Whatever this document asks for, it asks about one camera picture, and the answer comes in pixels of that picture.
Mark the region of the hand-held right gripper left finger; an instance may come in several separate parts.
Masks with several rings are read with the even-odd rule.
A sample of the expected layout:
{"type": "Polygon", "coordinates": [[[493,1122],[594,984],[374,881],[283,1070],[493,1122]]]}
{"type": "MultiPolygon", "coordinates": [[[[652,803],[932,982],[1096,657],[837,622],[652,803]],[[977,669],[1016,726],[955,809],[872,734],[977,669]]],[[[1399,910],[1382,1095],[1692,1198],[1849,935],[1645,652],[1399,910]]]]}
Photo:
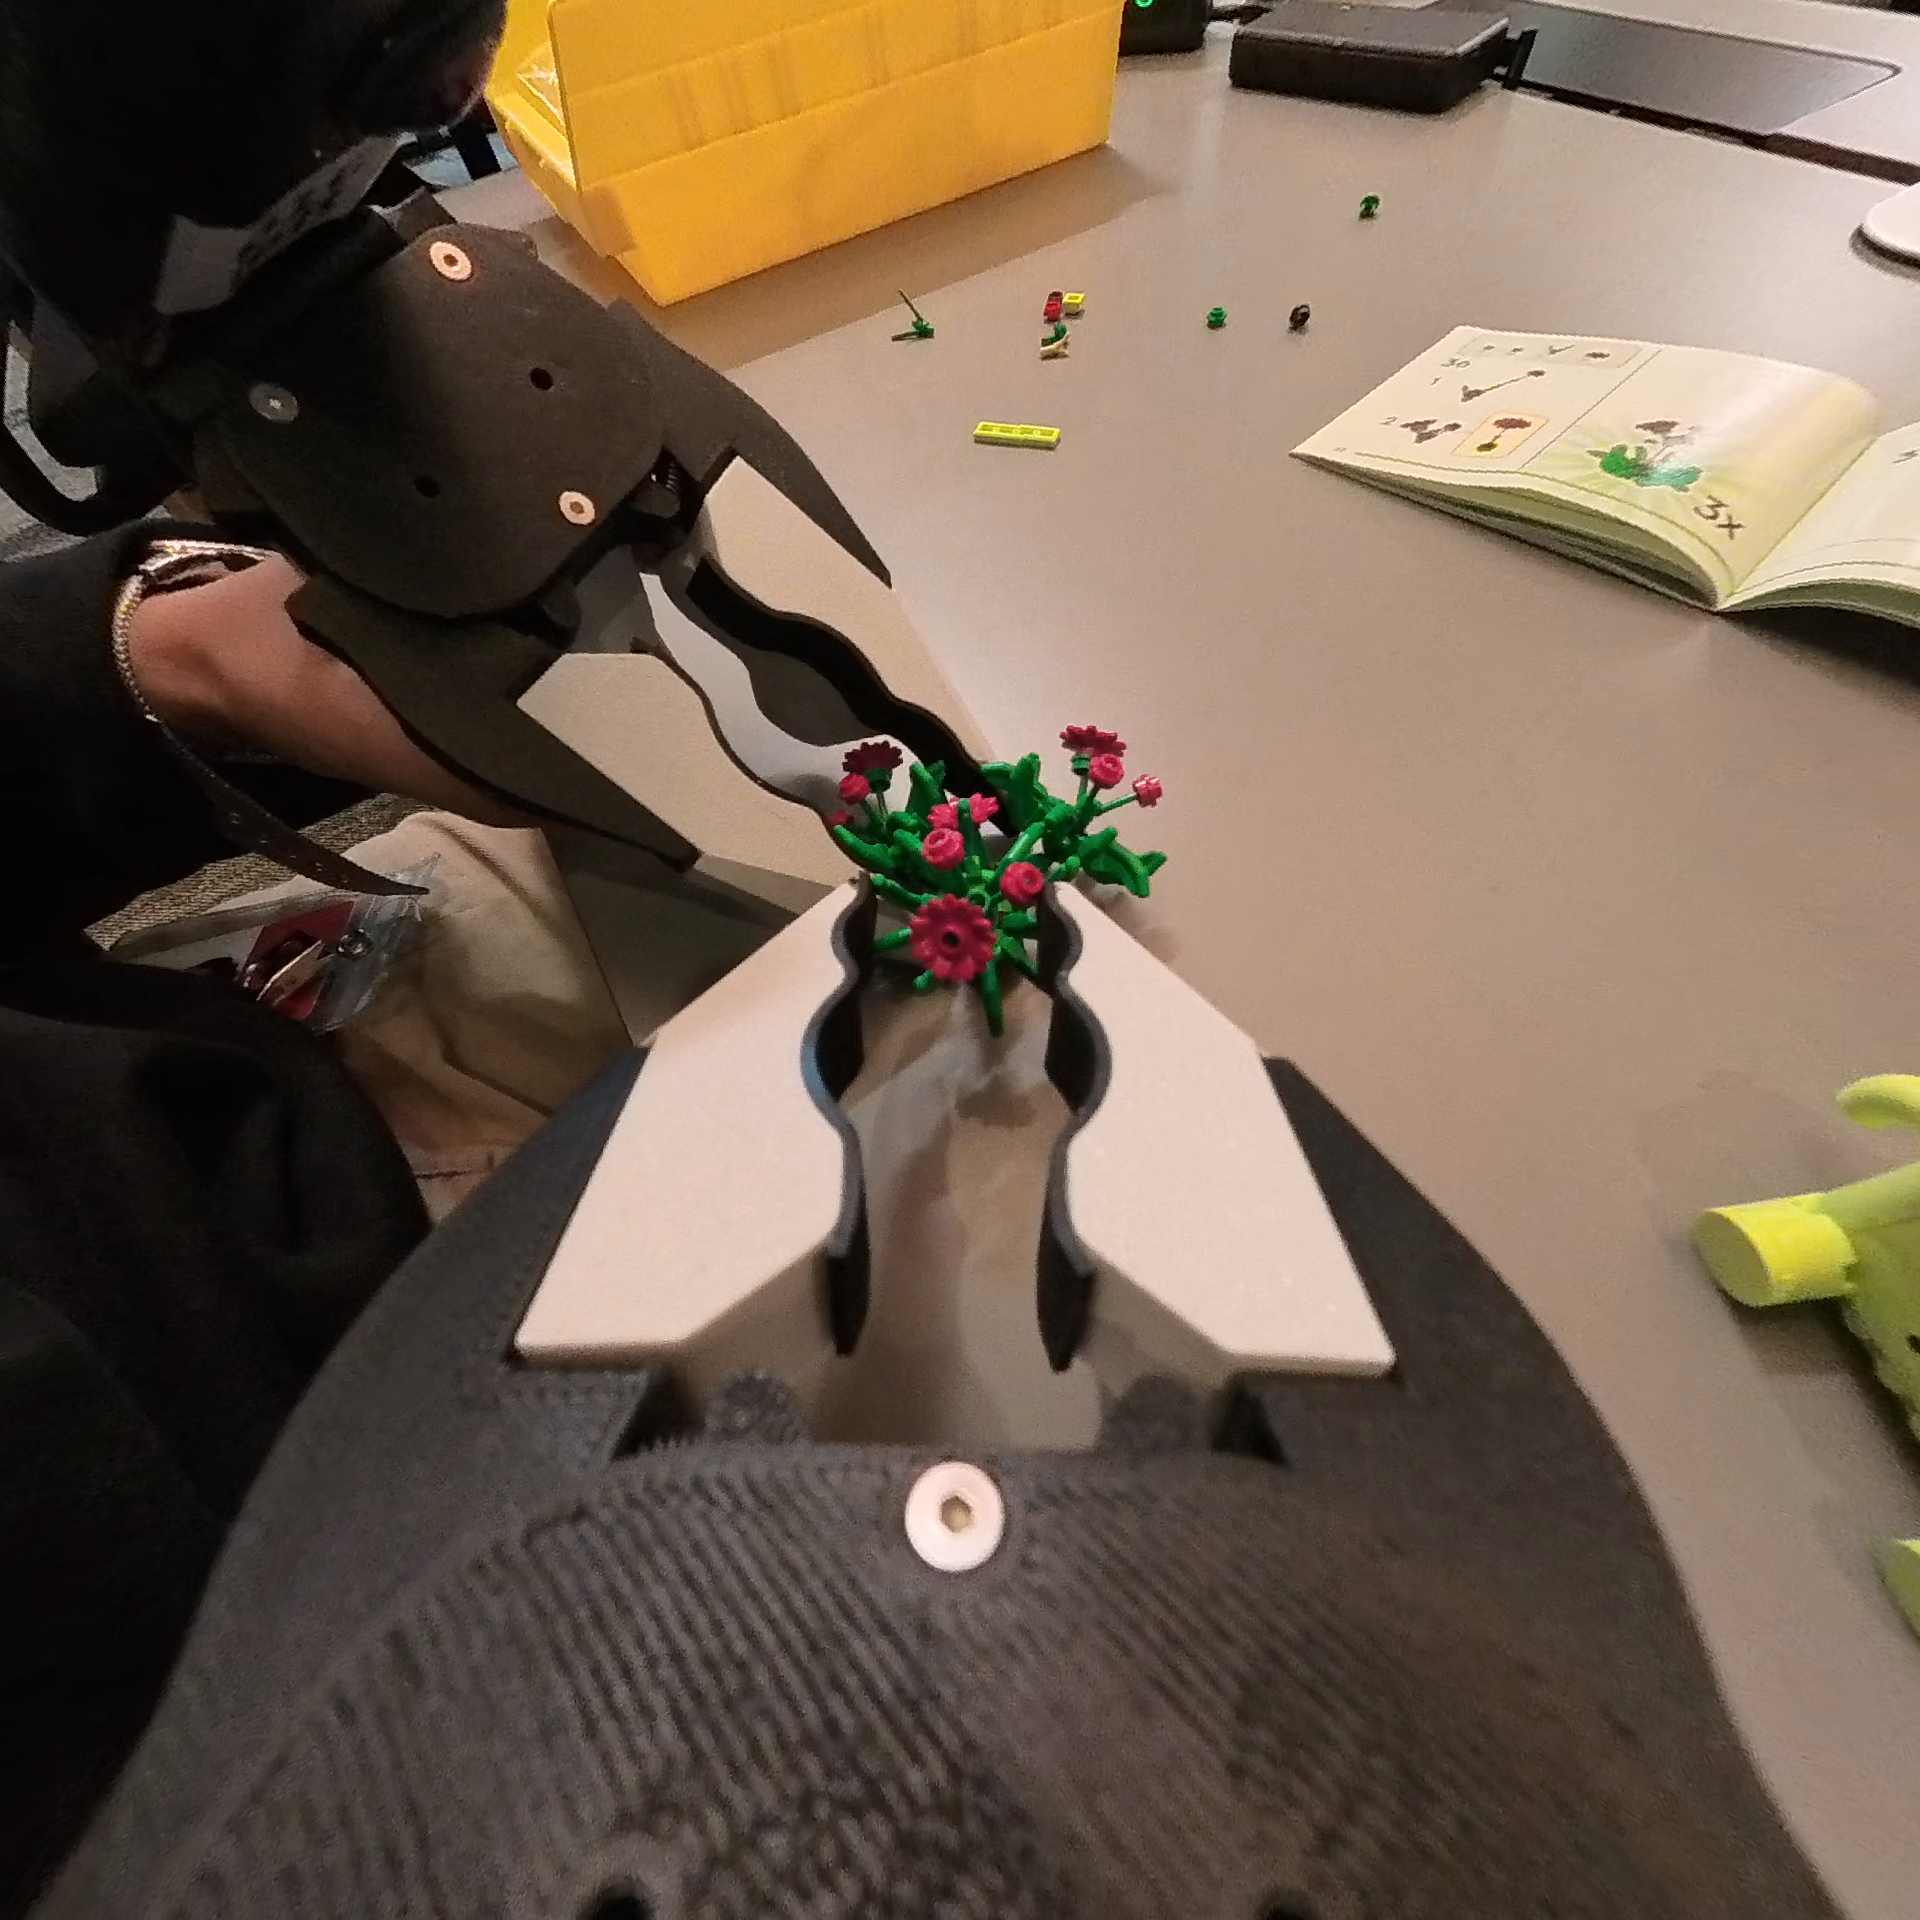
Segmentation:
{"type": "Polygon", "coordinates": [[[660,1026],[513,1334],[524,1361],[828,1374],[866,1325],[872,883],[837,883],[660,1026]]]}

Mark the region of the person's left hand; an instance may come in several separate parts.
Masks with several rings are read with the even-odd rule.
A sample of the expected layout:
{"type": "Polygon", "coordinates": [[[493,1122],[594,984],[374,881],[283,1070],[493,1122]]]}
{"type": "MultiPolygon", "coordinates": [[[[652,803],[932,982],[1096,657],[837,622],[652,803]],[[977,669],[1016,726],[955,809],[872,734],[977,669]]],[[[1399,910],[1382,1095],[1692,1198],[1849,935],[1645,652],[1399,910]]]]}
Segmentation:
{"type": "Polygon", "coordinates": [[[210,753],[268,753],[486,829],[535,829],[424,753],[392,710],[293,627],[290,600],[298,586],[302,575],[290,557],[258,557],[210,586],[142,600],[125,657],[148,710],[210,753]]]}

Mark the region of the toy flower plant brown base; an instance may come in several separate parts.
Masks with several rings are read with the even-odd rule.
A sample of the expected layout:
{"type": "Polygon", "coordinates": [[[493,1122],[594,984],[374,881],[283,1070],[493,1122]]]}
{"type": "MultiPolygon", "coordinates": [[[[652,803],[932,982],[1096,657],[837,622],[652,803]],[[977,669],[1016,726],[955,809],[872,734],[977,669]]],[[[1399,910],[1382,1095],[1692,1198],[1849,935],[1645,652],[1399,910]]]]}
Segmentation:
{"type": "Polygon", "coordinates": [[[1120,821],[1162,803],[1162,785],[1120,748],[1120,734],[1069,726],[1069,791],[1054,797],[1041,753],[946,771],[892,736],[858,744],[823,829],[902,910],[977,904],[1005,920],[1069,881],[1148,904],[1167,859],[1120,845],[1120,821]]]}

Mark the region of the clear bag with red card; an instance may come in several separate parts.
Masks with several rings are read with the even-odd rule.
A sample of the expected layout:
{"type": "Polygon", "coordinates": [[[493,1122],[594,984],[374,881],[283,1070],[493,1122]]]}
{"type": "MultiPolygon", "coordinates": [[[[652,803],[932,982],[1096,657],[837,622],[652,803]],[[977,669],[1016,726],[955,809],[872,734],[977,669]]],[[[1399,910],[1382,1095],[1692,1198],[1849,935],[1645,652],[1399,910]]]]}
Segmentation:
{"type": "Polygon", "coordinates": [[[298,1018],[302,1032],[345,1032],[383,996],[390,973],[415,949],[434,881],[439,859],[400,869],[400,897],[258,891],[128,931],[109,949],[109,955],[205,973],[283,1018],[298,1018]]]}

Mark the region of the open instruction booklet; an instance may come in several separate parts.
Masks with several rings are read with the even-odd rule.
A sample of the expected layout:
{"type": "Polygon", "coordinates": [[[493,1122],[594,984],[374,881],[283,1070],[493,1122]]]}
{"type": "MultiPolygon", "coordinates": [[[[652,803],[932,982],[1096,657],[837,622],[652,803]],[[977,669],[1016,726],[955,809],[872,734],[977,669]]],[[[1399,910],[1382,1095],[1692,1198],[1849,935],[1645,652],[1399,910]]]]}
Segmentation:
{"type": "Polygon", "coordinates": [[[1837,370],[1455,326],[1293,458],[1710,616],[1920,627],[1920,426],[1837,370]]]}

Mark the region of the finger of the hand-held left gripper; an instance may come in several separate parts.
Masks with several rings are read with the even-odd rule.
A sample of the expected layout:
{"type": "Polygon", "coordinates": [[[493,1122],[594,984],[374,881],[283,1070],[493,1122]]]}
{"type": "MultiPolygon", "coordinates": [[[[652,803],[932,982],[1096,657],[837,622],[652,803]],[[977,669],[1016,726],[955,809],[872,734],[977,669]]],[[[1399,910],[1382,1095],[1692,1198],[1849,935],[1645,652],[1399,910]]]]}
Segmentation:
{"type": "Polygon", "coordinates": [[[670,627],[664,652],[561,652],[519,710],[676,829],[696,881],[756,904],[823,904],[858,881],[828,809],[872,734],[831,721],[828,744],[803,744],[713,637],[670,627]]]}
{"type": "Polygon", "coordinates": [[[846,748],[902,744],[977,785],[997,753],[892,578],[858,566],[751,460],[650,578],[652,652],[709,705],[759,785],[837,785],[846,748]]]}

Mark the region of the black flat box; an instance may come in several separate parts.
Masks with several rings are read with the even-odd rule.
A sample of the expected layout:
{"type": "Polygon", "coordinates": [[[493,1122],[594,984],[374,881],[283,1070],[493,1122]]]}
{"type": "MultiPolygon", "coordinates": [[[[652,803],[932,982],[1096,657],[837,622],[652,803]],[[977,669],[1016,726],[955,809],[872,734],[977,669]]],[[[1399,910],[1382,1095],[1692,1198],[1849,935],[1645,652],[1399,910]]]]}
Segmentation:
{"type": "Polygon", "coordinates": [[[1527,77],[1536,31],[1506,9],[1399,9],[1290,0],[1238,21],[1225,85],[1300,104],[1447,111],[1482,85],[1527,77]]]}

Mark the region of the yellow plastic bin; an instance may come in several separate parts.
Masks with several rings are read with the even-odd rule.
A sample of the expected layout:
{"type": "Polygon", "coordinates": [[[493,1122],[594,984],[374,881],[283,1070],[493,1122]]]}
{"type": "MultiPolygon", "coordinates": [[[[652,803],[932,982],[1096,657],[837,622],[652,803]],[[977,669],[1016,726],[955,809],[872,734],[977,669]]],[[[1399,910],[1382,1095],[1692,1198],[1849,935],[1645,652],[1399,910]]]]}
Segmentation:
{"type": "Polygon", "coordinates": [[[488,111],[680,303],[1111,141],[1120,0],[513,0],[488,111]]]}

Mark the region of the person's left forearm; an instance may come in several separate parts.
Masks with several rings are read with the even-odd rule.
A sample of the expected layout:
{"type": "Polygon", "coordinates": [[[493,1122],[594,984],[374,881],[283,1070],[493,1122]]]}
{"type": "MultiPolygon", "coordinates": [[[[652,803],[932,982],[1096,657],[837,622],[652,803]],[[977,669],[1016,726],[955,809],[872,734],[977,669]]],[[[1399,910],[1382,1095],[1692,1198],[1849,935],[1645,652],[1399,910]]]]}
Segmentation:
{"type": "Polygon", "coordinates": [[[219,803],[114,657],[125,586],[158,535],[125,524],[0,571],[0,950],[75,955],[148,891],[237,859],[219,803]]]}

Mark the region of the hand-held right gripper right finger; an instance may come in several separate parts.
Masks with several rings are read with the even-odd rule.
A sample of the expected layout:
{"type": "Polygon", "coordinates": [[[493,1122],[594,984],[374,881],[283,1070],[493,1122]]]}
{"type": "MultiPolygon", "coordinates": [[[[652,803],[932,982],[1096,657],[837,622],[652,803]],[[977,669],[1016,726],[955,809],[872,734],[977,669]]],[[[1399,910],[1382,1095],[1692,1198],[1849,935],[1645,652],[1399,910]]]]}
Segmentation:
{"type": "Polygon", "coordinates": [[[1085,897],[1041,897],[1041,1350],[1090,1381],[1382,1381],[1390,1334],[1259,1047],[1085,897]]]}

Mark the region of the lime green toy planter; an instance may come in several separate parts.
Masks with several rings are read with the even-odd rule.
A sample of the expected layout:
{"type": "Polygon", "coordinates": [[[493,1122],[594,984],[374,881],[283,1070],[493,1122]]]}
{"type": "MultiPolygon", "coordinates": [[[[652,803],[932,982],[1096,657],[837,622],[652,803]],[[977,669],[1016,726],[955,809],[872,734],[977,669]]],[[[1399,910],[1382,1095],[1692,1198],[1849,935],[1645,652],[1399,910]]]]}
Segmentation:
{"type": "Polygon", "coordinates": [[[1920,1165],[1702,1210],[1696,1257],[1737,1308],[1837,1308],[1868,1381],[1920,1428],[1920,1165]]]}

